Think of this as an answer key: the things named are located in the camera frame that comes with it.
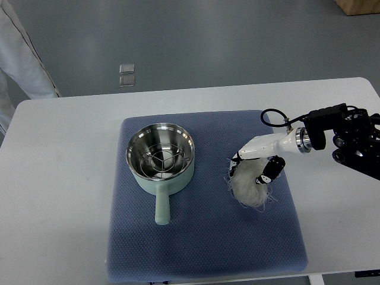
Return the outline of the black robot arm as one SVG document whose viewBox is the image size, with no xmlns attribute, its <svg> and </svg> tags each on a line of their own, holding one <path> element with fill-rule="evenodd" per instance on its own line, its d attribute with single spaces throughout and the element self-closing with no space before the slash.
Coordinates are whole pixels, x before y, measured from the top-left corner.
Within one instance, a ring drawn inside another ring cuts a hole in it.
<svg viewBox="0 0 380 285">
<path fill-rule="evenodd" d="M 366 109 L 345 103 L 318 110 L 290 120 L 282 111 L 269 108 L 261 112 L 261 122 L 271 127 L 286 127 L 297 121 L 304 126 L 295 130 L 295 144 L 301 153 L 323 150 L 325 131 L 332 130 L 332 141 L 337 147 L 333 159 L 348 168 L 379 179 L 379 114 L 368 115 Z"/>
</svg>

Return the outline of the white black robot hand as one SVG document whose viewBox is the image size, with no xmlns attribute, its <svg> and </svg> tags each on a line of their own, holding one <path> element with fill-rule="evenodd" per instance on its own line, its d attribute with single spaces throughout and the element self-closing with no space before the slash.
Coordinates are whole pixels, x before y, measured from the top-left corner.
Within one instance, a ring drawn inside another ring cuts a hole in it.
<svg viewBox="0 0 380 285">
<path fill-rule="evenodd" d="M 255 177 L 258 185 L 274 181 L 281 173 L 286 163 L 284 153 L 297 153 L 296 131 L 289 134 L 268 134 L 256 136 L 248 141 L 233 157 L 229 166 L 229 177 L 232 178 L 242 161 L 270 158 L 260 175 Z"/>
</svg>

